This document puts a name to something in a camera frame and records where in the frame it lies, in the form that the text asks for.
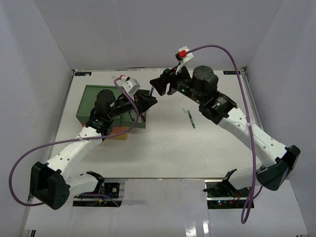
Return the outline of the green pen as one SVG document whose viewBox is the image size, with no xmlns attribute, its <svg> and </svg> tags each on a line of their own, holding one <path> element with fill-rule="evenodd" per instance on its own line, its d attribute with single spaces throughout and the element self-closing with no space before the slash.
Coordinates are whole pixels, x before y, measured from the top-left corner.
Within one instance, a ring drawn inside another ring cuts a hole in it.
<svg viewBox="0 0 316 237">
<path fill-rule="evenodd" d="M 191 122 L 191 125 L 192 125 L 193 129 L 195 129 L 196 126 L 195 126 L 195 123 L 193 121 L 193 117 L 192 117 L 190 111 L 188 110 L 187 113 L 188 113 L 188 116 L 189 116 L 189 119 L 190 119 L 190 122 Z"/>
</svg>

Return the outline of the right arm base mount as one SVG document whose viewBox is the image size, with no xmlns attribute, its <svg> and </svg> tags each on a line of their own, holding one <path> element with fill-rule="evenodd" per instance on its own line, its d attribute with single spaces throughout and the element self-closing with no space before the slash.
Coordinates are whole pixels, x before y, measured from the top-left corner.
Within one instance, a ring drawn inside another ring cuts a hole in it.
<svg viewBox="0 0 316 237">
<path fill-rule="evenodd" d="M 203 191 L 206 194 L 209 210 L 243 209 L 250 187 L 237 191 L 225 191 L 221 181 L 206 180 Z"/>
</svg>

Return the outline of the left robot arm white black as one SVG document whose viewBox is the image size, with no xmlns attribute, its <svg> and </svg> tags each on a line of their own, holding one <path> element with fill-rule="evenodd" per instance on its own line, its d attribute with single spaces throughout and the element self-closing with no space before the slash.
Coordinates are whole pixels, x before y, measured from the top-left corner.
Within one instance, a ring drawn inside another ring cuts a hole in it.
<svg viewBox="0 0 316 237">
<path fill-rule="evenodd" d="M 157 103 L 153 96 L 137 92 L 134 98 L 121 94 L 115 97 L 109 89 L 101 90 L 94 102 L 88 122 L 82 128 L 76 141 L 71 142 L 60 153 L 46 163 L 37 162 L 31 169 L 31 195 L 57 210 L 67 201 L 70 194 L 84 193 L 99 197 L 104 192 L 104 177 L 88 171 L 77 177 L 70 177 L 75 166 L 109 136 L 114 128 L 114 118 L 138 109 L 137 115 Z"/>
</svg>

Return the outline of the green drawer cabinet box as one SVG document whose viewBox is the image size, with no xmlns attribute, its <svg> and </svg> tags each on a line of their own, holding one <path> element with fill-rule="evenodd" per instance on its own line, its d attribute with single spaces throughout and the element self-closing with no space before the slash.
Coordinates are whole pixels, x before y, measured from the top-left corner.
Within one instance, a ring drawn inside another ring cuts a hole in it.
<svg viewBox="0 0 316 237">
<path fill-rule="evenodd" d="M 87 85 L 76 118 L 86 127 L 93 127 L 103 136 L 126 140 L 131 127 L 122 126 L 116 116 L 116 99 L 122 94 L 115 86 Z"/>
</svg>

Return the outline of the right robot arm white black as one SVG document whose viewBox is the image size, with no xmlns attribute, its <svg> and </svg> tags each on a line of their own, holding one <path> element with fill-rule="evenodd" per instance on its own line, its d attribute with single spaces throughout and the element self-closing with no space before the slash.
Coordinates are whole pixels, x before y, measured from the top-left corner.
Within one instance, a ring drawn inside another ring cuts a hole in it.
<svg viewBox="0 0 316 237">
<path fill-rule="evenodd" d="M 277 191 L 295 167 L 300 149 L 278 142 L 256 124 L 249 123 L 236 102 L 218 90 L 218 81 L 210 67 L 198 66 L 192 74 L 186 67 L 180 72 L 166 69 L 158 78 L 150 80 L 150 85 L 160 96 L 179 92 L 198 103 L 198 110 L 205 118 L 230 132 L 248 149 L 255 150 L 263 167 L 256 170 L 255 178 L 251 178 L 252 172 L 236 169 L 228 172 L 221 185 L 227 196 L 234 197 L 252 184 Z"/>
</svg>

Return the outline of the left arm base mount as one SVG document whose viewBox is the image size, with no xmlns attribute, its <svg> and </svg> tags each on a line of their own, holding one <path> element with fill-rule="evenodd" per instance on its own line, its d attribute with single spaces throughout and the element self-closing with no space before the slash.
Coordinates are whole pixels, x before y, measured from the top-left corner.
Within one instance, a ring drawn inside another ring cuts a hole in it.
<svg viewBox="0 0 316 237">
<path fill-rule="evenodd" d="M 79 195 L 73 200 L 74 207 L 120 207 L 124 196 L 125 183 L 105 182 L 102 193 L 90 196 Z"/>
</svg>

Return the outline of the blue pen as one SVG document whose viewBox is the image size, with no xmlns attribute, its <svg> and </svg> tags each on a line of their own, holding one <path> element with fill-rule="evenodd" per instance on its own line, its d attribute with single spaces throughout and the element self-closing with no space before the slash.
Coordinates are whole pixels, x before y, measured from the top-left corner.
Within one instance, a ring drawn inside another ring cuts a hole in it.
<svg viewBox="0 0 316 237">
<path fill-rule="evenodd" d="M 134 118 L 134 116 L 133 116 L 132 111 L 129 111 L 128 113 L 129 113 L 129 115 L 130 115 L 131 120 L 132 120 L 133 122 L 135 122 L 135 118 Z"/>
</svg>

